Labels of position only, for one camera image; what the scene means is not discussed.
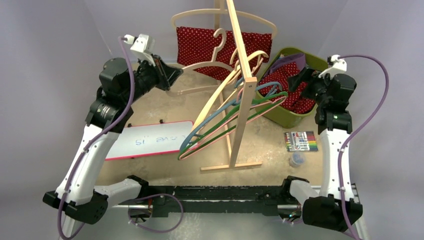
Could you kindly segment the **green plastic hanger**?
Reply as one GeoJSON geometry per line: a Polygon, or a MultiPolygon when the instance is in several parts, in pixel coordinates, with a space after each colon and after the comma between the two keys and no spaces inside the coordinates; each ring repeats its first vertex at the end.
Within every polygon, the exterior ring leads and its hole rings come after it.
{"type": "MultiPolygon", "coordinates": [[[[265,113],[273,110],[278,107],[281,103],[283,103],[288,97],[288,93],[286,91],[282,91],[277,93],[276,90],[272,91],[271,94],[267,95],[262,99],[253,99],[252,105],[250,109],[259,109],[262,108],[257,113],[253,113],[247,119],[247,123],[250,123],[265,113]]],[[[228,136],[232,132],[235,131],[236,125],[229,127],[227,130],[219,134],[215,134],[218,130],[226,126],[227,124],[238,119],[239,109],[241,105],[241,98],[236,97],[233,100],[225,103],[222,107],[220,107],[216,112],[212,113],[208,116],[203,122],[200,123],[198,127],[192,130],[188,136],[182,142],[179,155],[177,157],[178,160],[184,160],[189,156],[195,154],[196,152],[204,149],[205,147],[217,142],[218,140],[228,136]],[[204,133],[200,134],[199,131],[209,124],[211,120],[213,120],[218,114],[223,113],[227,110],[227,108],[232,107],[232,109],[224,115],[224,117],[214,126],[206,130],[204,133]]]]}

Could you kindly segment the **purple garment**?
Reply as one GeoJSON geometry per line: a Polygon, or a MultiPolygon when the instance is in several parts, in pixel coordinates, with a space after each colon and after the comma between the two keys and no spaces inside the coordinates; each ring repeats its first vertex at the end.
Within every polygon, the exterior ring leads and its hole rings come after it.
{"type": "Polygon", "coordinates": [[[288,66],[289,64],[295,64],[297,70],[302,70],[306,66],[306,55],[304,53],[295,53],[291,55],[285,55],[275,60],[270,67],[265,71],[264,77],[272,74],[281,67],[288,66]]]}

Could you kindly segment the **wooden hanger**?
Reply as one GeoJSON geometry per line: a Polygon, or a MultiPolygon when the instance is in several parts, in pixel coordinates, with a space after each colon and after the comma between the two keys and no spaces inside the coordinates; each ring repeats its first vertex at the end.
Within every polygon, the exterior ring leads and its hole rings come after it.
{"type": "MultiPolygon", "coordinates": [[[[180,12],[178,14],[173,15],[170,19],[170,23],[176,29],[177,28],[176,21],[178,19],[188,17],[188,16],[208,15],[208,14],[210,14],[210,15],[228,15],[229,11],[227,9],[219,9],[219,8],[201,8],[201,9],[188,10],[188,11],[180,12]]],[[[254,20],[258,23],[261,23],[261,24],[264,24],[264,25],[270,27],[272,39],[278,34],[277,26],[274,23],[272,23],[271,21],[268,21],[268,20],[266,20],[262,17],[259,17],[257,15],[254,15],[254,14],[251,14],[251,13],[248,13],[248,12],[239,11],[239,10],[236,10],[236,14],[237,14],[238,17],[244,17],[244,18],[247,18],[247,19],[251,19],[251,20],[254,20]]]]}
{"type": "MultiPolygon", "coordinates": [[[[181,68],[181,70],[186,72],[186,71],[192,71],[195,69],[205,68],[205,67],[220,67],[231,72],[233,68],[230,65],[216,60],[219,51],[222,50],[222,48],[224,47],[226,43],[226,40],[227,40],[226,30],[224,28],[218,28],[217,30],[215,30],[215,32],[213,33],[213,37],[217,38],[218,36],[221,36],[222,39],[220,44],[213,49],[210,61],[203,61],[203,62],[191,64],[188,66],[184,66],[183,68],[181,68]]],[[[195,87],[195,88],[190,88],[190,89],[185,89],[180,91],[168,90],[165,93],[170,97],[178,97],[178,96],[213,90],[216,88],[217,88],[216,85],[209,85],[209,86],[195,87]]]]}
{"type": "MultiPolygon", "coordinates": [[[[255,65],[255,67],[253,68],[253,70],[251,70],[251,73],[253,73],[255,70],[258,70],[261,63],[263,62],[263,58],[268,58],[269,55],[262,50],[257,50],[255,52],[253,52],[252,54],[247,56],[247,61],[251,61],[254,58],[258,57],[259,60],[257,60],[257,63],[255,65]]],[[[194,124],[192,126],[191,130],[194,130],[196,127],[198,127],[200,125],[200,123],[202,123],[206,117],[208,116],[213,104],[215,103],[216,99],[219,97],[219,95],[222,93],[222,91],[224,90],[224,88],[230,84],[232,81],[236,80],[239,75],[241,74],[242,70],[239,64],[239,61],[237,60],[234,68],[230,67],[231,72],[229,73],[229,75],[224,79],[224,81],[217,87],[217,89],[214,91],[214,93],[212,94],[212,96],[209,98],[209,100],[206,102],[205,106],[203,107],[203,109],[200,111],[198,117],[196,118],[196,120],[194,121],[194,124]]]]}

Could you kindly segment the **red polka dot garment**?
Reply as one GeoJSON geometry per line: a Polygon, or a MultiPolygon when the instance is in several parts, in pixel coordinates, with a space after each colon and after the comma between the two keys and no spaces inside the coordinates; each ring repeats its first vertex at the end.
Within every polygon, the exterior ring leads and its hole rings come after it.
{"type": "Polygon", "coordinates": [[[302,91],[308,85],[306,82],[302,82],[297,89],[292,92],[289,91],[288,78],[297,75],[302,68],[296,62],[283,64],[281,67],[272,73],[264,76],[259,85],[263,85],[271,82],[278,82],[282,86],[282,91],[287,92],[288,96],[286,100],[280,104],[280,106],[286,110],[289,110],[296,114],[309,113],[315,106],[315,101],[309,98],[301,96],[302,91]]]}
{"type": "MultiPolygon", "coordinates": [[[[222,36],[214,37],[214,29],[179,26],[176,28],[177,36],[177,63],[189,66],[200,62],[208,62],[212,59],[215,47],[222,42],[222,36]]],[[[238,60],[233,55],[236,43],[233,32],[227,30],[226,41],[223,48],[217,53],[216,61],[235,66],[238,60]]],[[[256,51],[271,54],[272,35],[270,33],[242,32],[246,54],[249,56],[256,51]]]]}

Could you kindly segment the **grey-blue plastic hanger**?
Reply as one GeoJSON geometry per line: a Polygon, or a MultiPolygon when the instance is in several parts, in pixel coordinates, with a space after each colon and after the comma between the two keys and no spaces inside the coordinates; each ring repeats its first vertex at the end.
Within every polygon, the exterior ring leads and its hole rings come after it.
{"type": "MultiPolygon", "coordinates": [[[[200,123],[196,123],[193,125],[193,130],[191,130],[188,136],[183,140],[179,148],[178,158],[180,160],[187,158],[195,152],[229,135],[235,130],[236,126],[234,125],[229,129],[224,130],[224,132],[213,137],[211,140],[208,140],[208,138],[211,137],[217,130],[221,129],[226,124],[238,119],[241,111],[243,87],[240,80],[237,81],[237,83],[238,86],[234,89],[234,93],[236,94],[234,98],[231,98],[229,101],[226,101],[215,112],[208,113],[200,123]],[[205,133],[200,134],[201,129],[207,126],[211,120],[213,120],[221,113],[224,113],[222,119],[217,124],[208,129],[205,133]]],[[[261,110],[259,113],[250,115],[246,120],[247,123],[255,120],[267,111],[272,110],[279,104],[285,102],[286,98],[288,97],[288,92],[284,91],[282,84],[276,81],[264,83],[256,87],[257,91],[263,89],[268,90],[265,94],[265,97],[263,97],[262,99],[253,99],[251,101],[249,109],[252,110],[262,106],[265,106],[265,109],[261,110]]]]}

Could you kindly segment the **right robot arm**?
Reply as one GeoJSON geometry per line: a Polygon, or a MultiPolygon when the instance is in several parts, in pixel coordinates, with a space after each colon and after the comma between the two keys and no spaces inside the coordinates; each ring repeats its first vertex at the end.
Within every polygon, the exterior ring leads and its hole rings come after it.
{"type": "Polygon", "coordinates": [[[295,91],[301,83],[307,84],[301,96],[317,104],[315,123],[322,144],[322,185],[316,191],[308,180],[289,175],[283,180],[280,196],[288,204],[300,204],[306,225],[343,233],[363,214],[350,183],[348,150],[353,125],[347,106],[357,83],[344,73],[323,73],[308,66],[288,78],[289,91],[295,91]]]}

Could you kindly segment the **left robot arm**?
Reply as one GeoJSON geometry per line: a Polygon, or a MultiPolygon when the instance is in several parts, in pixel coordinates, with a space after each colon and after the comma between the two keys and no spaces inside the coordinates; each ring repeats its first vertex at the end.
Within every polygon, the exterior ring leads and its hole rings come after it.
{"type": "Polygon", "coordinates": [[[153,63],[144,60],[136,70],[121,57],[108,60],[99,74],[96,99],[85,119],[83,137],[62,183],[43,196],[43,202],[60,214],[84,224],[97,223],[107,209],[132,200],[138,205],[149,199],[147,181],[130,175],[108,186],[96,186],[107,154],[133,115],[132,103],[154,88],[168,91],[183,74],[155,55],[153,63]]]}

